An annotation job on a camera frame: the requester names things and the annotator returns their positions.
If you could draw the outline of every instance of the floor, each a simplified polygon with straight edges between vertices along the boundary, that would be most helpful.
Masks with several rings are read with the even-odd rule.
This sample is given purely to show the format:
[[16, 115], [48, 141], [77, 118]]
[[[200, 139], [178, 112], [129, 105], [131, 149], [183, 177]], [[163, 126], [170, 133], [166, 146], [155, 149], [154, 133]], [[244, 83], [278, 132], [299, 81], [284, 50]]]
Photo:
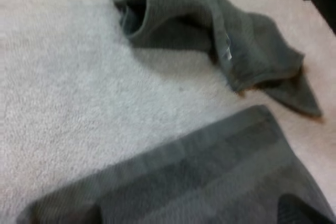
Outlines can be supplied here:
[[336, 38], [302, 0], [231, 0], [272, 17], [305, 55], [323, 120], [231, 92], [193, 51], [134, 50], [111, 0], [3, 0], [0, 223], [66, 183], [266, 104], [336, 211]]

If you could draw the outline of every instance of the carpet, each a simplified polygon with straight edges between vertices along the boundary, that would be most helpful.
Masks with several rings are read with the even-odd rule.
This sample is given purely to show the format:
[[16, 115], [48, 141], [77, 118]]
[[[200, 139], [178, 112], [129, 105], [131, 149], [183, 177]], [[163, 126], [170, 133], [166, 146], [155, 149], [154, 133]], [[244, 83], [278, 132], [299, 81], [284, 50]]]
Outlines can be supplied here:
[[0, 223], [71, 181], [254, 104], [277, 118], [336, 210], [336, 39], [302, 0], [231, 0], [270, 16], [303, 52], [320, 121], [250, 90], [207, 55], [130, 47], [111, 0], [2, 0]]

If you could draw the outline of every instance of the folded towel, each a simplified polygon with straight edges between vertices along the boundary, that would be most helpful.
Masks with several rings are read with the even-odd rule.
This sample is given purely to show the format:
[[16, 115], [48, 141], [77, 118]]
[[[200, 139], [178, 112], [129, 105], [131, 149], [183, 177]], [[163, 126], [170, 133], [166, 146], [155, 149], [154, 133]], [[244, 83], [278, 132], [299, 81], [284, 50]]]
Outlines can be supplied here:
[[28, 206], [17, 222], [328, 219], [334, 219], [331, 208], [275, 119], [265, 106], [254, 106], [51, 193]]

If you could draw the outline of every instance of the crumpled towel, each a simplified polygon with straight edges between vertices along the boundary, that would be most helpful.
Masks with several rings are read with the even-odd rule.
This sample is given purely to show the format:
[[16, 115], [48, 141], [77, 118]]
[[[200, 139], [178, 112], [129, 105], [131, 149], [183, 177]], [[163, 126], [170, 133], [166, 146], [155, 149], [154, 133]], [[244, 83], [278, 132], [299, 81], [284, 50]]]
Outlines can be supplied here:
[[228, 0], [113, 0], [135, 47], [200, 50], [219, 62], [233, 91], [258, 87], [298, 112], [321, 116], [290, 48], [268, 17]]

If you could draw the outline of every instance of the gray towel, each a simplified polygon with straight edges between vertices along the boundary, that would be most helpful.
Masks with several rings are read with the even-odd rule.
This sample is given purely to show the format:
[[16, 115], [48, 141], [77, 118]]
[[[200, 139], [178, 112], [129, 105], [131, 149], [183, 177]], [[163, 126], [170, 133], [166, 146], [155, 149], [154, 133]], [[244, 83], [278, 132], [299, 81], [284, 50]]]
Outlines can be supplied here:
[[334, 219], [271, 113], [254, 106], [47, 195], [28, 206], [18, 223], [272, 224], [315, 218], [295, 211], [292, 198], [323, 220]]
[[303, 55], [285, 43], [270, 18], [228, 0], [113, 1], [134, 46], [205, 51], [233, 91], [258, 87], [296, 111], [322, 115], [302, 73]]

